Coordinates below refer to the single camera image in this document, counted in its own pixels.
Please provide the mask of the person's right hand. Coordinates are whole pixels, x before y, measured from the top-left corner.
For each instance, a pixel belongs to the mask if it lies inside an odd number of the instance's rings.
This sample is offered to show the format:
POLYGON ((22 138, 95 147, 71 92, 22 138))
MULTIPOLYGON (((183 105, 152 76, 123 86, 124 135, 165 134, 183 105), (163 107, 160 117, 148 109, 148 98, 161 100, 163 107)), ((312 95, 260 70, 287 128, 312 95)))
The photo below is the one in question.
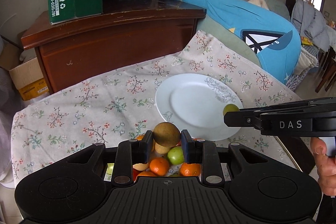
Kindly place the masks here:
POLYGON ((327 146, 319 138, 310 139, 310 147, 314 155, 315 165, 318 173, 318 183, 322 192, 327 196, 335 196, 336 192, 336 165, 335 157, 327 156, 327 146))

